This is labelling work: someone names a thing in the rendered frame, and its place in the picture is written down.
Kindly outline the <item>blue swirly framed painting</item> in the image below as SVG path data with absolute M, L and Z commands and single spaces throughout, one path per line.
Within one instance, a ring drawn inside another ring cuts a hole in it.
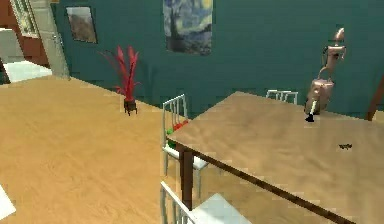
M 209 55 L 212 48 L 213 0 L 163 0 L 166 49 Z

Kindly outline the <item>white metal chair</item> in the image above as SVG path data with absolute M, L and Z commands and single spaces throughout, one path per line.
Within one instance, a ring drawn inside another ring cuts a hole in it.
M 160 183 L 161 224 L 252 224 L 219 193 L 189 210 L 175 192 Z
M 266 93 L 266 98 L 274 96 L 276 100 L 287 102 L 289 97 L 293 98 L 293 103 L 298 103 L 298 93 L 290 90 L 268 90 Z
M 189 120 L 187 115 L 186 96 L 181 94 L 162 104 L 162 151 L 163 151 L 163 173 L 168 174 L 168 160 L 170 157 L 178 160 L 179 152 L 168 145 L 166 130 L 177 123 Z

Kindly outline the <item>red and green object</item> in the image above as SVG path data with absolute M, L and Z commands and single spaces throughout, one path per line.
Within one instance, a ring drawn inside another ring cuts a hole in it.
M 166 130 L 166 135 L 170 135 L 170 134 L 174 133 L 175 131 L 177 131 L 178 129 L 180 129 L 181 127 L 186 125 L 187 123 L 189 123 L 189 120 L 184 120 L 181 123 L 177 123 L 177 124 L 173 125 L 171 128 Z M 170 148 L 175 149 L 176 143 L 174 141 L 168 140 L 167 143 L 168 143 Z

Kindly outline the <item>copper robot statue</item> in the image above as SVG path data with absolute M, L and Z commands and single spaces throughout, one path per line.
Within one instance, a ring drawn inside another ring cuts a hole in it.
M 337 62 L 345 58 L 347 48 L 344 45 L 345 29 L 339 28 L 333 39 L 332 45 L 325 46 L 322 52 L 322 67 L 318 72 L 315 79 L 312 80 L 310 89 L 308 91 L 304 112 L 308 115 L 311 110 L 312 102 L 317 101 L 314 115 L 319 115 L 326 109 L 332 90 L 334 88 L 334 81 L 332 74 L 335 70 Z

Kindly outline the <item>white black-tipped utensil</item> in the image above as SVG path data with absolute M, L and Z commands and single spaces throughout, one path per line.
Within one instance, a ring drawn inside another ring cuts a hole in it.
M 305 119 L 305 121 L 307 121 L 307 122 L 314 122 L 314 112 L 315 112 L 315 109 L 316 109 L 316 104 L 317 104 L 317 101 L 314 100 L 312 102 L 311 110 L 308 113 L 308 117 Z

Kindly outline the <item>brown framed picture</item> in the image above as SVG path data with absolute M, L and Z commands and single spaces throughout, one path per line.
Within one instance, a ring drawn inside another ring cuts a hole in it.
M 66 12 L 73 39 L 96 43 L 97 37 L 91 8 L 88 6 L 69 6 L 66 8 Z

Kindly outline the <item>brown wooden dining table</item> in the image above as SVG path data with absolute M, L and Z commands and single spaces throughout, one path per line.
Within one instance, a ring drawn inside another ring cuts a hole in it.
M 384 125 L 235 92 L 170 135 L 182 200 L 199 157 L 336 224 L 384 224 Z M 340 149 L 339 144 L 352 144 Z

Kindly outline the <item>red house plant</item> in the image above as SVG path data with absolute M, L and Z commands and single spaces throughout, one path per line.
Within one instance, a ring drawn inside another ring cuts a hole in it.
M 132 46 L 128 46 L 126 51 L 118 45 L 115 52 L 106 50 L 101 55 L 110 63 L 116 73 L 120 77 L 120 84 L 115 86 L 118 94 L 124 96 L 123 107 L 124 112 L 131 115 L 131 112 L 138 112 L 134 90 L 139 82 L 134 80 L 135 71 L 138 62 L 139 52 L 135 51 Z

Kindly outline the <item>white room door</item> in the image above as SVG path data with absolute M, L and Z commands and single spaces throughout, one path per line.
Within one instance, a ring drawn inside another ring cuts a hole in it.
M 62 38 L 57 31 L 51 9 L 51 0 L 29 1 L 52 73 L 61 78 L 70 79 Z

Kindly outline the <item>white window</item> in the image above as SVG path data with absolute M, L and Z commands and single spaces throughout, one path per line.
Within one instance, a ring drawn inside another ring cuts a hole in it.
M 24 37 L 38 38 L 39 33 L 29 0 L 10 0 L 21 34 Z

